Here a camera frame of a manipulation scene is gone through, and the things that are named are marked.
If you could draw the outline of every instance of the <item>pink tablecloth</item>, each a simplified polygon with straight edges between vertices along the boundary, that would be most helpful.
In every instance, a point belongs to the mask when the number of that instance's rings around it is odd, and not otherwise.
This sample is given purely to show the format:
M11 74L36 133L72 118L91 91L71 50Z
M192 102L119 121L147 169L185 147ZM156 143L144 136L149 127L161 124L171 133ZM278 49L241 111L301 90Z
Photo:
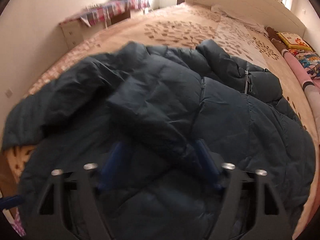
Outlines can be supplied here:
M138 10L149 7L149 0L115 0L103 4L101 7L77 13L65 19L62 23L80 19L88 27L91 27L99 22L104 22L119 14L123 14L128 9Z

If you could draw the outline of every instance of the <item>white headboard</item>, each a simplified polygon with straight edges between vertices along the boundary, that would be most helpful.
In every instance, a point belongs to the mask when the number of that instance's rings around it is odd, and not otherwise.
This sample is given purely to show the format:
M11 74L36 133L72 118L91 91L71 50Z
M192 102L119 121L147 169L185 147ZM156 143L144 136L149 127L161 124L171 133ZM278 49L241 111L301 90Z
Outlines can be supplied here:
M256 22L271 26L279 32L296 33L303 37L305 25L277 0L186 0L191 4L220 4L237 14L251 17Z

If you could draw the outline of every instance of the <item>metal screw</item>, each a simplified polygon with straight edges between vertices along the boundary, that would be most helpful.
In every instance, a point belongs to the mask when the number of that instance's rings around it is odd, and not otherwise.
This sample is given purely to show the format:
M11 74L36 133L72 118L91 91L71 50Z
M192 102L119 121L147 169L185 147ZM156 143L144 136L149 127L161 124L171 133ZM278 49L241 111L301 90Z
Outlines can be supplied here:
M86 165L83 166L83 168L85 170L92 170L92 169L95 169L98 167L98 164L97 163L88 163Z
M267 176L267 172L265 170L256 170L256 174L260 176Z
M223 163L222 168L225 168L227 170L234 170L236 166L232 163Z
M52 176L61 175L63 173L63 170L53 170L51 171Z

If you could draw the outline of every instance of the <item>metal zipper pull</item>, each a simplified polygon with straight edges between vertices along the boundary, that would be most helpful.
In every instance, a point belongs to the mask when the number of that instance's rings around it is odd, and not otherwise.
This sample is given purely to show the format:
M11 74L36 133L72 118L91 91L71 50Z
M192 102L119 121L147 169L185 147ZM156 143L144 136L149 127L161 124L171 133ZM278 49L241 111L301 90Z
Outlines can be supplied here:
M250 79L249 79L249 72L245 71L245 87L244 87L244 93L248 94L248 89L250 88Z

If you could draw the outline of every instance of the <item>pillow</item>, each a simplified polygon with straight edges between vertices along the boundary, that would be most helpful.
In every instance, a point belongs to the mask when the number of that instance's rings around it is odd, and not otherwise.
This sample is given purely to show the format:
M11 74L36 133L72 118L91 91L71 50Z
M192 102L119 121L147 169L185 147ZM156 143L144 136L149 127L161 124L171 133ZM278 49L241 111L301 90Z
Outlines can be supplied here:
M312 79L320 79L320 57L309 50L289 49Z
M277 33L277 35L289 49L303 49L313 51L311 47L297 34Z
M271 42L280 53L282 53L284 49L288 51L288 47L282 41L272 39Z
M270 27L270 26L267 26L266 27L266 32L269 34L269 39L272 41L272 39L275 39L275 40L277 40L277 41L280 41L280 42L282 42L282 40L279 38L279 36L277 35L277 31L274 29L274 28L272 28L272 27Z

